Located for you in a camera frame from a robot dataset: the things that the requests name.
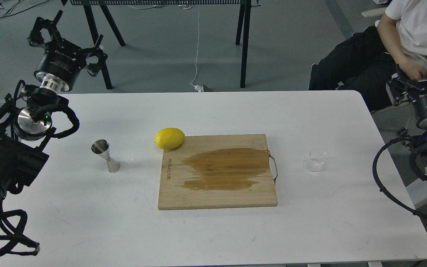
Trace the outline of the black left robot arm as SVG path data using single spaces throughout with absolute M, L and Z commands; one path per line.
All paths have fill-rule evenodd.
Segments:
M 62 14 L 59 10 L 52 20 L 38 17 L 28 36 L 31 47 L 44 49 L 34 71 L 39 85 L 20 80 L 0 107 L 0 257 L 39 253 L 39 243 L 24 235 L 27 213 L 4 211 L 2 203 L 8 193 L 21 193 L 37 178 L 49 159 L 43 150 L 52 138 L 66 138 L 80 127 L 69 100 L 61 93 L 73 89 L 83 69 L 96 76 L 106 65 L 108 56 L 100 48 L 103 36 L 93 47 L 73 44 L 57 29 Z

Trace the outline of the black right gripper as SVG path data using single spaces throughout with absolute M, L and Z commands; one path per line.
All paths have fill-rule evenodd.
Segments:
M 420 81 L 413 80 L 395 64 L 396 73 L 386 83 L 386 90 L 393 106 L 409 101 L 413 107 L 416 126 L 427 130 L 427 90 L 423 91 Z

